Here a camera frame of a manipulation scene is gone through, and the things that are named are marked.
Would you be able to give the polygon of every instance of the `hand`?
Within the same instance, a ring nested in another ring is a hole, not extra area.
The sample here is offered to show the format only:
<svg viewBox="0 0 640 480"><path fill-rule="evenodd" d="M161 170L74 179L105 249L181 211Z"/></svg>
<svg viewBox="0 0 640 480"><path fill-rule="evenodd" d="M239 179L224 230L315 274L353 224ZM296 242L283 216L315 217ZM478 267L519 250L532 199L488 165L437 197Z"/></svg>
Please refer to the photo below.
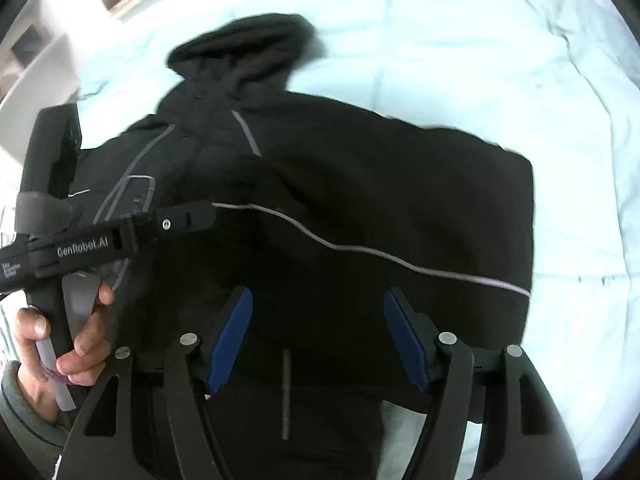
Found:
<svg viewBox="0 0 640 480"><path fill-rule="evenodd" d="M107 306L113 303L113 291L106 283L98 290L94 312L74 340L74 349L60 356L56 362L58 371L69 381L82 386L95 384L104 368L104 361L111 353L111 344L104 338L107 329ZM15 318L14 334L17 343L20 369L18 386L25 401L47 422L58 416L58 405L42 371L35 342L49 337L49 321L32 308L22 308Z"/></svg>

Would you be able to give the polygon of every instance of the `grey sleeve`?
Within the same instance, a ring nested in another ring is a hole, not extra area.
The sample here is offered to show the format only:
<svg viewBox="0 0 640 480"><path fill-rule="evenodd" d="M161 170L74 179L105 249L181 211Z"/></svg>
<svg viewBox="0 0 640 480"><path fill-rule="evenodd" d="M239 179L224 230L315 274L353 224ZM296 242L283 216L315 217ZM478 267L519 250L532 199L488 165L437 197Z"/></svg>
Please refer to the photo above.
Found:
<svg viewBox="0 0 640 480"><path fill-rule="evenodd" d="M42 420L22 397L17 376L20 363L11 361L1 383L0 416L9 431L44 478L52 478L66 442L66 431Z"/></svg>

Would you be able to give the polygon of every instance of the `fingernail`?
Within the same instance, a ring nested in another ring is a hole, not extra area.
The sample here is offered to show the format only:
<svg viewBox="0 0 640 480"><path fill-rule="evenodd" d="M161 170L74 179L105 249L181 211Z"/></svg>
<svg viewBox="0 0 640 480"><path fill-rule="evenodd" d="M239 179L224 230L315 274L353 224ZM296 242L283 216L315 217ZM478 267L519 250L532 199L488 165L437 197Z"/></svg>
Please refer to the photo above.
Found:
<svg viewBox="0 0 640 480"><path fill-rule="evenodd" d="M100 296L100 302L102 304L108 305L113 303L113 291L111 290L111 288L107 283L103 283L100 286L100 291L98 292L98 295Z"/></svg>
<svg viewBox="0 0 640 480"><path fill-rule="evenodd" d="M56 366L58 367L58 371L61 374L68 375L70 366L67 363L65 363L64 361L58 360L58 362L56 363Z"/></svg>
<svg viewBox="0 0 640 480"><path fill-rule="evenodd" d="M37 316L36 321L33 325L33 329L36 332L36 336L44 337L44 335L47 333L47 320L42 316Z"/></svg>

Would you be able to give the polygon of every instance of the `mattress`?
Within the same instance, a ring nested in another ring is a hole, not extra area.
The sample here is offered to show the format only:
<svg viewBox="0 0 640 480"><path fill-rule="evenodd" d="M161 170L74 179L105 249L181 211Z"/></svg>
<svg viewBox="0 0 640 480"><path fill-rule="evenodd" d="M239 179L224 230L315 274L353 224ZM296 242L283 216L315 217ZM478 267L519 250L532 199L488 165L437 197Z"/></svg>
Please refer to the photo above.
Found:
<svg viewBox="0 0 640 480"><path fill-rule="evenodd" d="M593 479L640 412L640 47L609 0L158 0L81 74L83 146L153 112L178 44L297 12L318 42L288 88L466 130L534 168L534 283L523 346ZM424 416L385 405L380 479ZM471 475L469 424L457 478Z"/></svg>

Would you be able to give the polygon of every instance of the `handle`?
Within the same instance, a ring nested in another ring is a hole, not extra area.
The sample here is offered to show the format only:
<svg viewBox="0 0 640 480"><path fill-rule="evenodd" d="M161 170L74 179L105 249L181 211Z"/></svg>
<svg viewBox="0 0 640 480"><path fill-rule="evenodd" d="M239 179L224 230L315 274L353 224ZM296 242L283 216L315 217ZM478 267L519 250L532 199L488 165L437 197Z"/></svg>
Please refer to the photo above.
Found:
<svg viewBox="0 0 640 480"><path fill-rule="evenodd" d="M40 280L37 285L25 290L27 303L37 308L49 320L51 330L49 339L38 341L36 346L45 372L52 379L51 384L67 422L75 420L88 388L75 384L66 384L56 370L56 360L74 349L74 342L66 316L65 297L61 278Z"/></svg>

